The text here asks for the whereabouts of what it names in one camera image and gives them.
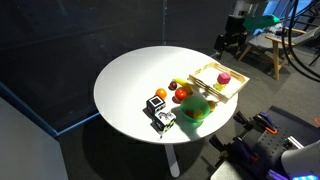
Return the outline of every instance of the table leg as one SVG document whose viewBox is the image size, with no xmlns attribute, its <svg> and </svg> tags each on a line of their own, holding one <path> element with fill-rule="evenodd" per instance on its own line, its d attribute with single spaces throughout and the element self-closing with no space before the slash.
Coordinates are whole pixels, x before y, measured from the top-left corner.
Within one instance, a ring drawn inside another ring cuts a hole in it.
<svg viewBox="0 0 320 180">
<path fill-rule="evenodd" d="M 179 169 L 177 158 L 173 149 L 173 145 L 165 144 L 164 147 L 166 149 L 166 154 L 167 154 L 171 175 L 172 177 L 178 177 L 180 175 L 180 169 Z"/>
</svg>

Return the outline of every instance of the dark wall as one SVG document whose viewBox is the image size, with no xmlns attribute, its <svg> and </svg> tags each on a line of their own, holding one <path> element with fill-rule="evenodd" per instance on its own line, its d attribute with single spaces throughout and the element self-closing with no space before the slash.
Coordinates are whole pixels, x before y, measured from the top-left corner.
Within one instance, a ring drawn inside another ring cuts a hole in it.
<svg viewBox="0 0 320 180">
<path fill-rule="evenodd" d="M 167 45 L 210 54 L 232 1 L 0 1 L 0 81 L 61 131 L 97 112 L 93 86 L 114 58 Z"/>
</svg>

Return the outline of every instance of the round white table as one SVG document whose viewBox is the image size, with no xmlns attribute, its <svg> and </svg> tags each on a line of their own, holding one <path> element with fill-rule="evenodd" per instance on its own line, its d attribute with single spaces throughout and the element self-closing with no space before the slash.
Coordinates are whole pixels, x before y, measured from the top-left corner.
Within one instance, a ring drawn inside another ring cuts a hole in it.
<svg viewBox="0 0 320 180">
<path fill-rule="evenodd" d="M 186 143 L 208 136 L 222 127 L 233 115 L 238 101 L 235 94 L 227 103 L 218 102 L 215 110 L 198 126 L 185 120 L 179 104 L 168 89 L 173 78 L 187 79 L 190 73 L 214 61 L 200 52 L 172 46 L 137 49 L 119 56 L 99 74 L 94 86 L 94 101 L 102 117 L 119 132 L 139 141 L 164 144 L 173 177 L 180 174 L 173 144 Z M 172 108 L 176 123 L 163 136 L 152 127 L 146 101 L 158 88 L 167 90 L 166 108 Z M 202 95 L 202 90 L 195 92 Z M 218 101 L 213 96 L 207 100 Z"/>
</svg>

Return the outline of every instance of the wooden tray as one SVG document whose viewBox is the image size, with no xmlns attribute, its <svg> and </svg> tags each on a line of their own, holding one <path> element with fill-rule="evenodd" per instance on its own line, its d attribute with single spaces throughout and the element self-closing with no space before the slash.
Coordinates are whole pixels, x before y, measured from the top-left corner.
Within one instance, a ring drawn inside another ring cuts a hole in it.
<svg viewBox="0 0 320 180">
<path fill-rule="evenodd" d="M 217 82 L 218 75 L 222 72 L 229 73 L 231 79 L 222 91 L 218 91 L 214 88 L 214 84 Z M 218 98 L 218 100 L 227 102 L 247 84 L 249 78 L 219 63 L 210 62 L 194 73 L 189 74 L 188 80 Z"/>
</svg>

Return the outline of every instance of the black and white cube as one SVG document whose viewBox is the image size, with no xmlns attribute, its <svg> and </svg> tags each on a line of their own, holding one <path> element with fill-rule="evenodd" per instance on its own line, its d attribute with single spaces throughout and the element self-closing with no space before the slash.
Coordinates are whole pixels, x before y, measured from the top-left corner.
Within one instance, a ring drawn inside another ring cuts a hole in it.
<svg viewBox="0 0 320 180">
<path fill-rule="evenodd" d="M 176 115 L 171 111 L 159 111 L 155 114 L 153 120 L 160 131 L 167 132 L 174 125 Z"/>
<path fill-rule="evenodd" d="M 157 95 L 147 100 L 147 110 L 153 116 L 165 107 L 166 103 Z"/>
</svg>

